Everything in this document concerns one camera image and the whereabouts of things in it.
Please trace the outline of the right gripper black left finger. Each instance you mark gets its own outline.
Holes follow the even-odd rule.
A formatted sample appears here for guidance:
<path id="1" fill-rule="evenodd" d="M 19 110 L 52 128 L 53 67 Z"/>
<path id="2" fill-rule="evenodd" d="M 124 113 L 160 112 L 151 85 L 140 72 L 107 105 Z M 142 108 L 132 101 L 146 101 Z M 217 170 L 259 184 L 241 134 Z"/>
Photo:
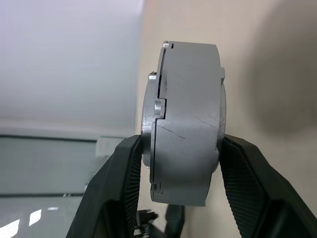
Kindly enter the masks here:
<path id="1" fill-rule="evenodd" d="M 132 238 L 141 178 L 142 143 L 122 140 L 88 183 L 68 238 Z"/>

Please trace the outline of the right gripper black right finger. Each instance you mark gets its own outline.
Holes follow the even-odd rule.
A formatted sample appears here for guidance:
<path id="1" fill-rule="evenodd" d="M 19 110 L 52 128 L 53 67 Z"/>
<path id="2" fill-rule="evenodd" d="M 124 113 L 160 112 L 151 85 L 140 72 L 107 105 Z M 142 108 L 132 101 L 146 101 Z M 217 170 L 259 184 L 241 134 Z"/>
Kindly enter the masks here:
<path id="1" fill-rule="evenodd" d="M 257 146 L 225 136 L 220 167 L 225 194 L 241 237 L 317 236 L 316 217 Z"/>

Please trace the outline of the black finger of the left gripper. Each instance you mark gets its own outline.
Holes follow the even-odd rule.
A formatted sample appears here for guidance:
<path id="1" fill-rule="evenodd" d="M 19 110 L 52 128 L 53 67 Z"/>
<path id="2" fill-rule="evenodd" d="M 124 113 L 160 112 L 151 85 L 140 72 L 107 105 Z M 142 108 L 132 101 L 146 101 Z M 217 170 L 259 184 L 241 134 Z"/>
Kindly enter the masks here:
<path id="1" fill-rule="evenodd" d="M 185 206 L 169 204 L 165 213 L 165 220 L 165 235 L 168 238 L 180 238 L 185 223 Z"/>

